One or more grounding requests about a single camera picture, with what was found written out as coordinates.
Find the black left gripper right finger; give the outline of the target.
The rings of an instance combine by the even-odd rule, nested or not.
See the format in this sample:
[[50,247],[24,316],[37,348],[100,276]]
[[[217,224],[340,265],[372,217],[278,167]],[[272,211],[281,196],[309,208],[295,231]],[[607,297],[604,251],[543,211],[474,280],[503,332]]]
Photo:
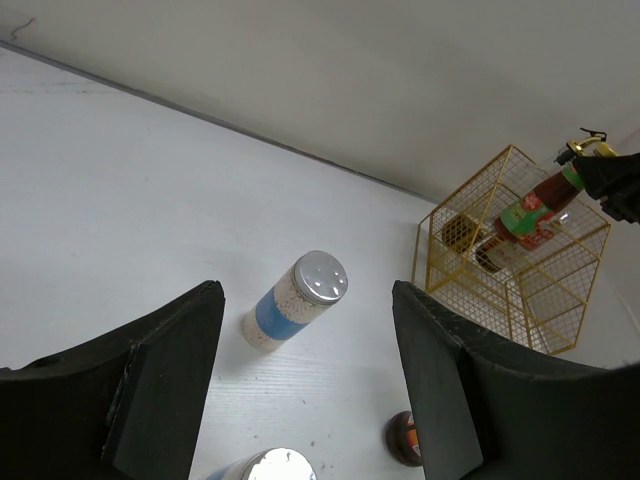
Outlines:
[[429,479],[635,479],[639,368],[544,355],[406,281],[393,318]]

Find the red label vinegar bottle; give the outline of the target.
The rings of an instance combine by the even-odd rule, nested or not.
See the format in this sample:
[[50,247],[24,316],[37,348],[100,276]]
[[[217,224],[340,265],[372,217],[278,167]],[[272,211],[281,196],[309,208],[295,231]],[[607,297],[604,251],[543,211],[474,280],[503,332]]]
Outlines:
[[476,249],[475,259],[480,267],[493,274],[505,268],[520,266],[526,257],[559,232],[560,222],[544,221],[518,242],[512,243],[494,235]]

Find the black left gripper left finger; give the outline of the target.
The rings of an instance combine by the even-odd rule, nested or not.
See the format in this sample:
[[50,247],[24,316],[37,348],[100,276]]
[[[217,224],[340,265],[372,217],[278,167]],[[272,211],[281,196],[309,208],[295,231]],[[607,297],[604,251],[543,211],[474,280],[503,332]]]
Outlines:
[[1,371],[5,479],[185,479],[223,321],[205,281],[73,348]]

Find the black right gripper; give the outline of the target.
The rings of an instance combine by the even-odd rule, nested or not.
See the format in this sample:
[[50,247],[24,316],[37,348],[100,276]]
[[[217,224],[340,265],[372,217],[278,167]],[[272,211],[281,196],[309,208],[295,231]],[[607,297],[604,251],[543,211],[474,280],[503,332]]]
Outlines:
[[587,194],[613,220],[639,223],[639,154],[579,157],[573,166]]

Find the green label sauce bottle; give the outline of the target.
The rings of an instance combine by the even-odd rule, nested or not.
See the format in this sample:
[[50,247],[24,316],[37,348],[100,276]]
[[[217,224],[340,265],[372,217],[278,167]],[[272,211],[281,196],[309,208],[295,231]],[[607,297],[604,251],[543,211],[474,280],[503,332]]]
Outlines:
[[567,163],[507,206],[494,220],[495,232],[509,242],[519,242],[532,234],[541,222],[562,213],[583,190],[582,178],[574,165]]

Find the red lid dark sauce jar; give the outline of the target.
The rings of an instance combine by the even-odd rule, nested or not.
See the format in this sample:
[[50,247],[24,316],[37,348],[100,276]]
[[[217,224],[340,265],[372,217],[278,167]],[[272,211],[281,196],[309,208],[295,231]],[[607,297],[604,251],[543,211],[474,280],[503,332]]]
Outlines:
[[383,435],[386,448],[396,461],[414,468],[423,465],[416,425],[411,411],[406,410],[394,415],[386,423]]

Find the blue label shaker jar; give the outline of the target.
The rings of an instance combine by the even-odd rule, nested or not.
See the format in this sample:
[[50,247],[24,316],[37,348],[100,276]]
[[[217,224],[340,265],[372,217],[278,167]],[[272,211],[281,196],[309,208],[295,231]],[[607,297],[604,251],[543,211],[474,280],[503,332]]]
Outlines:
[[347,289],[342,264],[327,252],[309,251],[245,315],[244,338],[260,351],[273,352],[338,303]]
[[205,480],[317,480],[309,460],[286,447],[263,450],[201,476]]

